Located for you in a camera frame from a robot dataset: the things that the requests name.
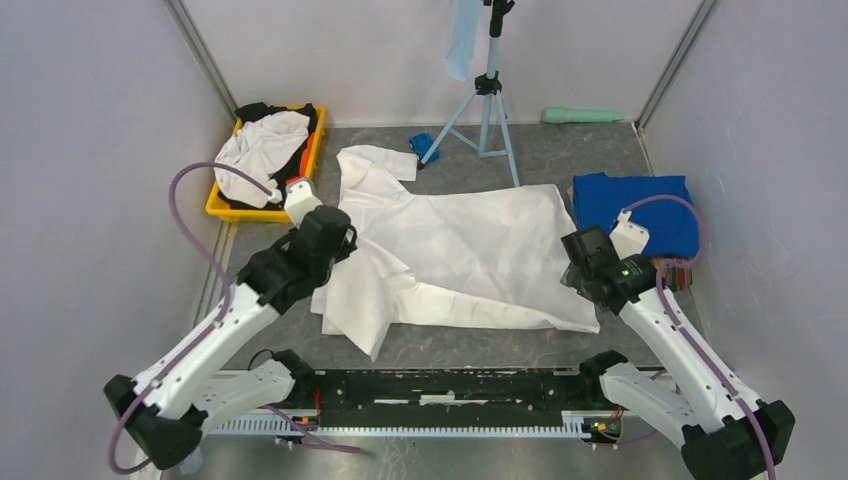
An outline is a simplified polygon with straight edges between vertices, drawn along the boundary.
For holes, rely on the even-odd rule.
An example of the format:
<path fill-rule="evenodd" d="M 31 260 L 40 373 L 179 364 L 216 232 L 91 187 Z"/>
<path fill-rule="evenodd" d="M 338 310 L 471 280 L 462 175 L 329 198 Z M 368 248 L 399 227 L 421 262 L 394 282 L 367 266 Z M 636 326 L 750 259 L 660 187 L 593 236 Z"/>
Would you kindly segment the white long-sleeve shirt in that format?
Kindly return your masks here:
<path fill-rule="evenodd" d="M 322 330 L 376 357 L 391 325 L 596 334 L 594 306 L 561 279 L 576 229 L 552 184 L 415 194 L 415 155 L 339 151 L 339 208 L 358 237 L 317 289 Z"/>

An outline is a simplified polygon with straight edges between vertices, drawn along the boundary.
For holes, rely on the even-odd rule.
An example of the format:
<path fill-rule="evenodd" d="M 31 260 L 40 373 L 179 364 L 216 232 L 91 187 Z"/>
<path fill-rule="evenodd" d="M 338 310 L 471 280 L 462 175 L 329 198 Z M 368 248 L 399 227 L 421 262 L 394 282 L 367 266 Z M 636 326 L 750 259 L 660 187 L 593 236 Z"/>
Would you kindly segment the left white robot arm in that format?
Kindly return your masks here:
<path fill-rule="evenodd" d="M 113 376 L 103 387 L 118 419 L 108 447 L 110 468 L 119 475 L 138 470 L 117 463 L 122 433 L 146 454 L 140 468 L 168 470 L 232 418 L 282 400 L 290 407 L 306 405 L 314 394 L 313 379 L 274 360 L 220 391 L 209 382 L 248 340 L 326 284 L 332 267 L 355 251 L 356 240 L 348 214 L 315 207 L 253 254 L 219 304 L 168 354 L 134 377 Z"/>

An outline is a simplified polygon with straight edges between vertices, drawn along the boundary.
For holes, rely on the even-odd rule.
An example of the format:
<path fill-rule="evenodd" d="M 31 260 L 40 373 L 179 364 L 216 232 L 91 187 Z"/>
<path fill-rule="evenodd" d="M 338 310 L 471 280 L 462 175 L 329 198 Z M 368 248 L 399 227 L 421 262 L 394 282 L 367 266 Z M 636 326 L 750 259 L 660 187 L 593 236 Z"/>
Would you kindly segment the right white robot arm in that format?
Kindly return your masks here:
<path fill-rule="evenodd" d="M 563 284 L 617 315 L 678 387 L 670 390 L 609 350 L 580 364 L 580 400 L 636 414 L 679 449 L 695 479 L 775 478 L 796 423 L 790 408 L 763 400 L 719 358 L 641 254 L 619 252 L 598 226 L 562 243 L 569 258 Z"/>

